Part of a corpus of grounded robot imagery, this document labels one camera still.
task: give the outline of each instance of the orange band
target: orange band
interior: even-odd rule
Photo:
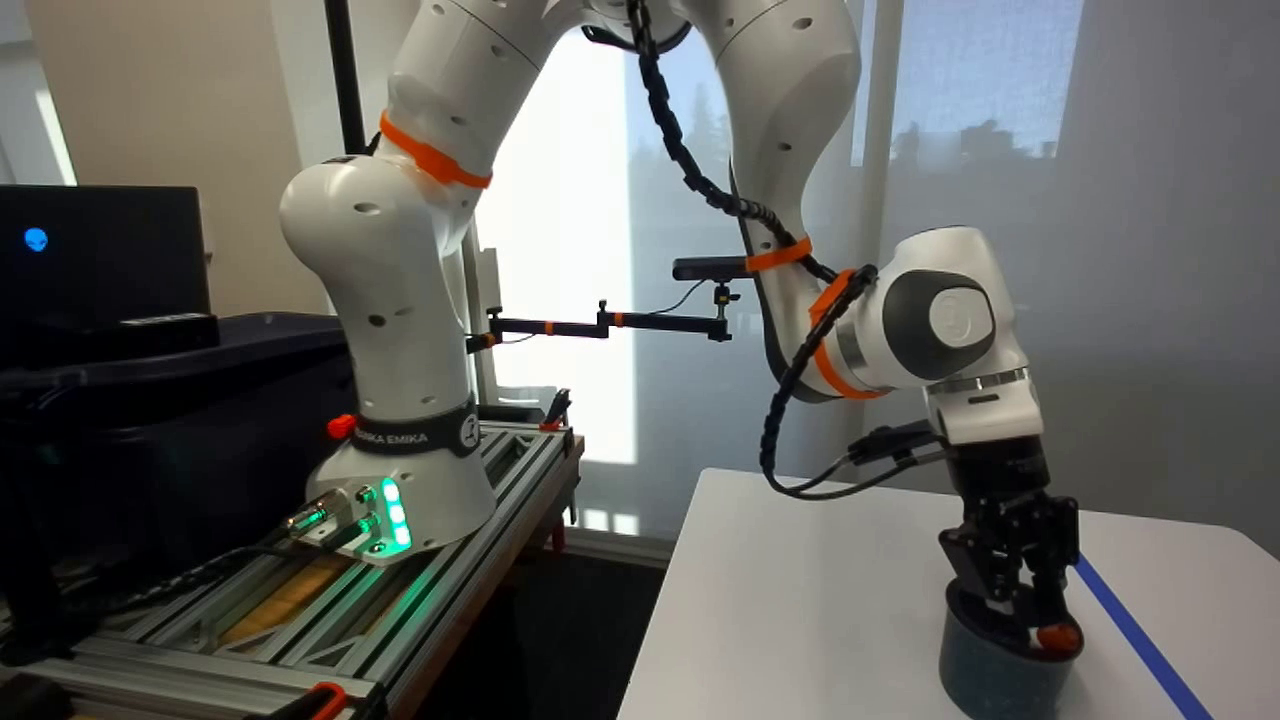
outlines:
[[[803,258],[811,258],[811,242],[807,236],[790,246],[790,247],[775,247],[767,258],[749,258],[744,269],[753,278],[759,278],[759,273],[771,273],[771,269],[786,269],[786,264],[800,264]]]
[[[811,299],[807,321],[818,324],[818,321],[837,306],[837,297],[842,297],[849,283],[852,283],[852,273],[842,273],[842,278]],[[821,372],[846,400],[878,400],[878,395],[885,395],[885,394],[864,394],[864,389],[849,383],[849,382],[837,372],[837,359],[832,359],[830,343],[818,343],[811,365],[818,365],[818,372]]]
[[[442,186],[488,190],[491,178],[475,178],[446,157],[438,146],[407,137],[392,111],[379,115],[383,139],[392,139],[403,157],[415,159],[420,174],[438,178]]]

